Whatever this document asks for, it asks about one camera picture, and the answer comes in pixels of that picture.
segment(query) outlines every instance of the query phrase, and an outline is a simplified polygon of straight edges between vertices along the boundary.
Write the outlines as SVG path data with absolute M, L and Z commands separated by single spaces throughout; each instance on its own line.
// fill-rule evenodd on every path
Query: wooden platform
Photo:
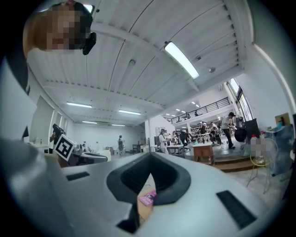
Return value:
M 216 158 L 213 166 L 225 173 L 253 169 L 253 163 L 250 161 L 250 158 L 241 156 Z

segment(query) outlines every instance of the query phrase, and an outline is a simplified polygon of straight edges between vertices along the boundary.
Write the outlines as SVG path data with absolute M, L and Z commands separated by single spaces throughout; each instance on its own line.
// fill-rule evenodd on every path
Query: railing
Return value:
M 199 115 L 205 114 L 205 113 L 209 113 L 212 112 L 214 110 L 220 109 L 222 107 L 228 106 L 230 105 L 230 102 L 228 100 L 228 97 L 222 99 L 222 100 L 218 100 L 212 104 L 209 104 L 207 106 L 201 107 L 199 109 L 193 110 L 191 112 L 188 113 L 184 113 L 182 115 L 179 115 L 177 117 L 174 118 L 165 118 L 168 122 L 174 124 L 174 123 L 178 123 L 193 117 L 197 117 Z

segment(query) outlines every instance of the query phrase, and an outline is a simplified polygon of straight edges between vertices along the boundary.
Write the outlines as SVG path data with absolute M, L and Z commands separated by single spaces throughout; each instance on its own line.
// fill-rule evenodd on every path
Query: fluorescent light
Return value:
M 181 64 L 181 66 L 192 76 L 193 79 L 199 76 L 192 63 L 173 42 L 169 42 L 165 46 L 165 50 Z
M 121 112 L 121 113 L 131 113 L 131 114 L 141 115 L 140 113 L 135 113 L 135 112 L 130 112 L 130 111 L 124 111 L 124 110 L 119 110 L 118 112 Z
M 88 5 L 88 4 L 83 4 L 83 6 L 90 12 L 92 13 L 93 7 L 92 5 Z
M 86 124 L 97 124 L 95 122 L 88 122 L 88 121 L 82 121 L 83 123 L 86 123 Z
M 70 102 L 67 102 L 67 104 L 71 105 L 71 106 L 80 106 L 80 107 L 85 107 L 85 108 L 92 108 L 92 106 L 76 104 L 76 103 L 70 103 Z

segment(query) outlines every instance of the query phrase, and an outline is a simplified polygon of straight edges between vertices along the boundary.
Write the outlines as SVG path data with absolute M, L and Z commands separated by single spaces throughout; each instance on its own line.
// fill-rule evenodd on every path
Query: dark pants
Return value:
M 233 146 L 233 143 L 231 141 L 231 136 L 230 136 L 230 133 L 229 133 L 229 129 L 222 129 L 223 132 L 225 133 L 227 139 L 228 139 L 228 147 L 231 148 Z

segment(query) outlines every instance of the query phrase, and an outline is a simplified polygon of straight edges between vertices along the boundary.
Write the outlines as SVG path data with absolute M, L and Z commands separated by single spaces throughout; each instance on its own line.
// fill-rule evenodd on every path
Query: white shirt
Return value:
M 224 117 L 222 119 L 221 128 L 222 129 L 227 129 L 227 128 L 229 128 L 228 127 L 229 124 L 232 124 L 232 121 L 231 121 L 231 119 L 228 116 L 226 116 L 226 117 Z
M 161 134 L 159 135 L 159 141 L 160 141 L 160 148 L 165 148 L 167 144 L 167 140 Z

